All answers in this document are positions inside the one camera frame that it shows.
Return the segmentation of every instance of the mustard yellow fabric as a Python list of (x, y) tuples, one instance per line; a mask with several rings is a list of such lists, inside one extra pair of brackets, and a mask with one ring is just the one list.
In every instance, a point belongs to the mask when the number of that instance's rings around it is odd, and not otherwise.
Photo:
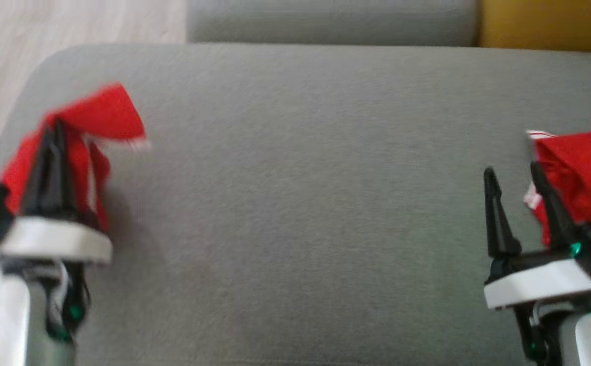
[(591, 51), (591, 0), (481, 0), (483, 47)]

